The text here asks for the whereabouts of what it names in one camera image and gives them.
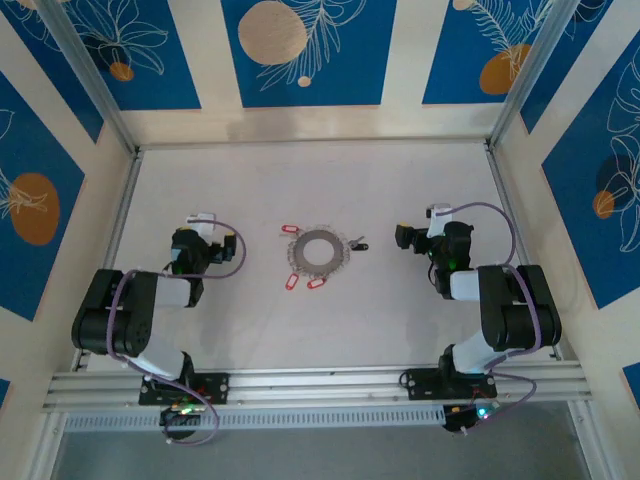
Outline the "aluminium back rail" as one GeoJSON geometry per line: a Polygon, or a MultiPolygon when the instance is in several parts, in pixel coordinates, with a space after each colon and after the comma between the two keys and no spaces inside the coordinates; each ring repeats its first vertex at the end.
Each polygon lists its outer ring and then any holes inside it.
{"type": "Polygon", "coordinates": [[[276,140],[244,140],[244,141],[207,141],[207,142],[165,142],[141,144],[138,149],[144,151],[165,150],[204,150],[215,147],[247,147],[247,146],[283,146],[303,144],[367,144],[367,143],[407,143],[418,142],[426,144],[481,144],[487,139],[482,136],[400,136],[400,137],[345,137],[345,138],[307,138],[307,139],[276,139],[276,140]]]}

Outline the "aluminium frame post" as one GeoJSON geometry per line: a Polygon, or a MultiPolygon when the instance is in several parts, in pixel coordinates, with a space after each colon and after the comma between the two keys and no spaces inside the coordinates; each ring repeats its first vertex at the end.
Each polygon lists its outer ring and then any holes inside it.
{"type": "Polygon", "coordinates": [[[136,158],[139,144],[124,122],[117,103],[64,8],[57,0],[34,0],[34,4],[100,116],[123,149],[132,158],[136,158]]]}
{"type": "Polygon", "coordinates": [[[486,146],[489,152],[493,153],[504,139],[511,122],[519,114],[579,3],[580,0],[552,2],[549,15],[541,26],[520,73],[506,97],[496,125],[488,137],[486,146]]]}

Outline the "silver keyring disc with rings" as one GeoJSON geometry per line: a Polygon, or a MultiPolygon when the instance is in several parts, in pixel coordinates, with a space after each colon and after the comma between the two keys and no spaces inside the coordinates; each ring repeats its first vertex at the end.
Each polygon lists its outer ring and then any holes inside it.
{"type": "Polygon", "coordinates": [[[310,279],[329,278],[345,267],[351,257],[347,239],[329,225],[301,228],[292,236],[287,247],[287,259],[292,271],[310,279]],[[304,253],[306,246],[316,240],[327,242],[332,248],[331,258],[320,264],[312,263],[304,253]]]}

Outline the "aluminium mounting rail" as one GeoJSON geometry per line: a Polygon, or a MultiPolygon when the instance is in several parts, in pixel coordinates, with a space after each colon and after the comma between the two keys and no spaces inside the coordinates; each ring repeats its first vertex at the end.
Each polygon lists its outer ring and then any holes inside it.
{"type": "MultiPolygon", "coordinates": [[[[231,408],[405,405],[402,367],[235,370],[219,388],[231,408]]],[[[515,402],[537,386],[533,401],[588,401],[593,394],[577,361],[515,362],[501,365],[490,382],[497,400],[515,402]]],[[[47,412],[136,407],[144,391],[131,371],[68,372],[53,375],[43,401],[47,412]]]]}

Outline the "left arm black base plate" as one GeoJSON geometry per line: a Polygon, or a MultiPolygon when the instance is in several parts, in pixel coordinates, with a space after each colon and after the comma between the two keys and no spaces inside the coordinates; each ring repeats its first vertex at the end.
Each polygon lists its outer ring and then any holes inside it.
{"type": "MultiPolygon", "coordinates": [[[[225,405],[229,393],[230,375],[227,373],[194,373],[188,386],[213,405],[225,405]]],[[[177,407],[182,404],[201,405],[193,394],[156,380],[143,380],[139,391],[140,406],[177,407]]]]}

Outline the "aluminium side rail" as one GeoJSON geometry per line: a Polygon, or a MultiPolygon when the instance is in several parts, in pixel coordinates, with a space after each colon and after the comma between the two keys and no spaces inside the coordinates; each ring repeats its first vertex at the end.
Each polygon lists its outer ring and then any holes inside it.
{"type": "Polygon", "coordinates": [[[484,145],[487,162],[491,170],[493,181],[499,197],[499,209],[508,218],[507,226],[511,234],[511,250],[508,254],[507,264],[517,267],[521,261],[525,264],[530,262],[527,249],[524,245],[522,235],[517,224],[517,215],[513,208],[508,189],[506,187],[500,166],[495,154],[487,144],[484,145]]]}
{"type": "Polygon", "coordinates": [[[142,166],[143,156],[144,153],[138,149],[135,156],[132,158],[127,172],[126,181],[119,197],[115,220],[110,231],[104,259],[100,265],[101,268],[110,269],[115,264],[117,252],[142,166]]]}

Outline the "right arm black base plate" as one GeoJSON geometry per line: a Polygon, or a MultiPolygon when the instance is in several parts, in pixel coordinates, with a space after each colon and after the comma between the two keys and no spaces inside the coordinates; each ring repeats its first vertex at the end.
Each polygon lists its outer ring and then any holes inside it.
{"type": "Polygon", "coordinates": [[[472,400],[494,399],[497,388],[494,378],[484,374],[445,373],[437,368],[407,369],[399,384],[410,400],[472,400]]]}

